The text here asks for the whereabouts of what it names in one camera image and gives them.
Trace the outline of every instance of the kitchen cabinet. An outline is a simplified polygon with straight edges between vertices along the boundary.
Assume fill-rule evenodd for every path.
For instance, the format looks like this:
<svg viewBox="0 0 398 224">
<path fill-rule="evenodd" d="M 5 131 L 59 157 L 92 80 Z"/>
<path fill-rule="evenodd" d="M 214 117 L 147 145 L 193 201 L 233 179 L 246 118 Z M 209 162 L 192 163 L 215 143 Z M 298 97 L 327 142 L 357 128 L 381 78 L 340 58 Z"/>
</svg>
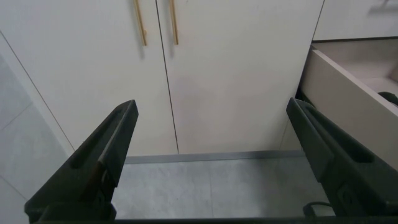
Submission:
<svg viewBox="0 0 398 224">
<path fill-rule="evenodd" d="M 157 3 L 179 152 L 279 149 L 323 1 Z"/>
<path fill-rule="evenodd" d="M 129 156 L 177 154 L 156 2 L 0 2 L 0 30 L 77 149 L 118 104 L 135 99 Z"/>
<path fill-rule="evenodd" d="M 398 40 L 313 44 L 302 90 L 318 111 L 398 169 Z"/>
<path fill-rule="evenodd" d="M 398 36 L 398 1 L 325 0 L 314 40 Z"/>
</svg>

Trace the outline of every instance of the cabinet handle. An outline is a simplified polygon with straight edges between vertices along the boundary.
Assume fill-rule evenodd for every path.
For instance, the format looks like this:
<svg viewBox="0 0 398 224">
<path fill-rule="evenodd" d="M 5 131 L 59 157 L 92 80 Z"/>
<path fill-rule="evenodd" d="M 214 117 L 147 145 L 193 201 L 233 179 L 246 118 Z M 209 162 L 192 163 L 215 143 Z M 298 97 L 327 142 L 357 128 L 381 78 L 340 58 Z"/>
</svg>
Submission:
<svg viewBox="0 0 398 224">
<path fill-rule="evenodd" d="M 147 32 L 144 30 L 144 25 L 142 24 L 141 10 L 139 9 L 138 0 L 134 0 L 134 8 L 136 10 L 136 16 L 137 16 L 137 21 L 138 21 L 138 26 L 139 26 L 139 33 L 141 35 L 141 42 L 142 42 L 143 46 L 146 46 L 147 45 L 147 37 L 146 37 Z"/>
<path fill-rule="evenodd" d="M 175 18 L 174 0 L 170 0 L 170 15 L 172 16 L 174 44 L 178 45 L 177 20 Z"/>
</svg>

